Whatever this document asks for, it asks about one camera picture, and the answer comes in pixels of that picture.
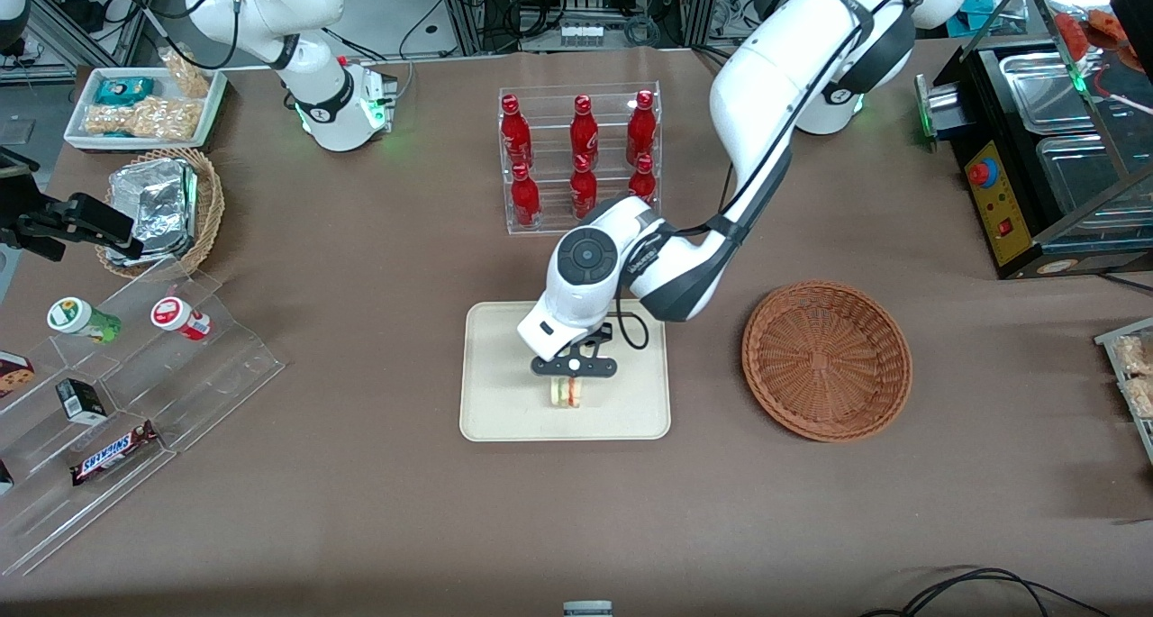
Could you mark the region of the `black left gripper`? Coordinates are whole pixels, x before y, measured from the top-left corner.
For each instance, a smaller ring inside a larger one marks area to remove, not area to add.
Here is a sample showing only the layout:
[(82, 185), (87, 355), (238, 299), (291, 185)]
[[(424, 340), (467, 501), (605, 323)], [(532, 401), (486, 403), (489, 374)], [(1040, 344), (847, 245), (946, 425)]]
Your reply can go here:
[(572, 343), (550, 361), (540, 356), (532, 359), (532, 374), (540, 377), (610, 378), (619, 371), (615, 358), (601, 356), (605, 343), (613, 341), (613, 326), (603, 322), (591, 334)]

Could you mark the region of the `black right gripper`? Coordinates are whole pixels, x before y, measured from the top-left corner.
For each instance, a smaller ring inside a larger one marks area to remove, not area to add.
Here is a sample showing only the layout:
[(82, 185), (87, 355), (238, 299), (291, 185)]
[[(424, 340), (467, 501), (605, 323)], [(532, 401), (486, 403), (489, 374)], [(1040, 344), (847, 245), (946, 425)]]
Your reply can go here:
[(68, 202), (58, 201), (43, 194), (32, 176), (1, 179), (3, 244), (36, 253), (42, 259), (61, 261), (66, 247), (60, 238), (70, 224), (111, 242), (98, 249), (104, 259), (140, 259), (143, 255), (143, 244), (131, 235), (131, 216), (83, 193), (73, 194)]

